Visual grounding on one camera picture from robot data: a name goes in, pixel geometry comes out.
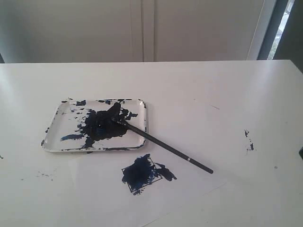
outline white table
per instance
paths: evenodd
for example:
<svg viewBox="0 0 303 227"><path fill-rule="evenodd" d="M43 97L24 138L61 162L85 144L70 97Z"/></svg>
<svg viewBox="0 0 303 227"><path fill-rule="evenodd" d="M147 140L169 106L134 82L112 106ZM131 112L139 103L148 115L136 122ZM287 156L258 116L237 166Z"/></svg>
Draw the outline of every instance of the white table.
<svg viewBox="0 0 303 227"><path fill-rule="evenodd" d="M68 161L87 154L40 147L67 97L143 99L151 134L228 180L148 226L302 226L303 75L290 61L1 64L0 94L2 227L85 226Z"/></svg>

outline black paintbrush handle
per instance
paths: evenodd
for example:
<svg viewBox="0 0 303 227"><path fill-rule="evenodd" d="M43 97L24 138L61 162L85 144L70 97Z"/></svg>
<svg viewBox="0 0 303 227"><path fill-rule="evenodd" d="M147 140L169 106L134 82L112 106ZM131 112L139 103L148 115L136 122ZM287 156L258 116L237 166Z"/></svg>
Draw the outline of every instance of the black paintbrush handle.
<svg viewBox="0 0 303 227"><path fill-rule="evenodd" d="M163 143L162 141L158 140L157 138L154 138L153 136L147 134L146 132L138 129L135 126L132 126L131 124L127 123L127 122L123 122L122 125L124 125L127 129L130 129L132 131L134 131L135 133L139 134L140 136L145 137L146 139L150 140L151 142L154 142L155 144L158 144L159 146L165 148L166 150L169 150L170 152L174 153L175 155L178 155L179 157L189 161L190 163L196 165L197 167L205 170L206 172L212 174L214 171L208 167L206 167L205 165L197 162L196 160L190 158L189 156L183 154L182 152L172 148L171 146L167 145L166 143Z"/></svg>

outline white wall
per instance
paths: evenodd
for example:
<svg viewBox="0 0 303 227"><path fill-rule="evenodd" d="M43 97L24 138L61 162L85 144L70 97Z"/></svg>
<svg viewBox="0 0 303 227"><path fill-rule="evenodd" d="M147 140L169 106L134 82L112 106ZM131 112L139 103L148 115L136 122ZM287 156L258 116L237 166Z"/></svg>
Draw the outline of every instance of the white wall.
<svg viewBox="0 0 303 227"><path fill-rule="evenodd" d="M5 62L142 61L140 0L0 0Z"/></svg>
<svg viewBox="0 0 303 227"><path fill-rule="evenodd" d="M154 8L155 60L246 60L263 2L157 0Z"/></svg>

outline white tray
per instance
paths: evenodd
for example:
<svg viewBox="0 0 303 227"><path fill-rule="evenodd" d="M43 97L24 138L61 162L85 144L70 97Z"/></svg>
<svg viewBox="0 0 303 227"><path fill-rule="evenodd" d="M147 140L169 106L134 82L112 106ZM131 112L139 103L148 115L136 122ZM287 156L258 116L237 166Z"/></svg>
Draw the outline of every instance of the white tray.
<svg viewBox="0 0 303 227"><path fill-rule="evenodd" d="M146 131L146 105L140 99L91 101L70 99L62 101L57 108L50 127L45 131L46 136L41 142L41 146L45 151L51 152L131 150L142 147L145 138L130 130L127 130L123 135L117 136L115 134L111 138L106 138L112 136L106 129L99 126L96 128L88 127L89 123L85 123L85 121L88 122L89 116L95 114L92 112L107 111L111 107L113 107L111 110L119 108L120 114L124 110L124 113L127 113L126 119L130 124Z"/></svg>

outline white paper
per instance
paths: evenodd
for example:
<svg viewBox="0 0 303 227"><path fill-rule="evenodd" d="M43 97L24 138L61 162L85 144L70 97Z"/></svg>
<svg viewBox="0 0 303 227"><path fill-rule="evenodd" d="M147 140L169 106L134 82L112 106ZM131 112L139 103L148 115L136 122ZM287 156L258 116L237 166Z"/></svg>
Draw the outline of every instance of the white paper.
<svg viewBox="0 0 303 227"><path fill-rule="evenodd" d="M141 227L225 182L162 148L151 152L116 151L85 155L70 161L71 175L87 226ZM122 169L150 153L177 180L161 179L133 195L122 183Z"/></svg>

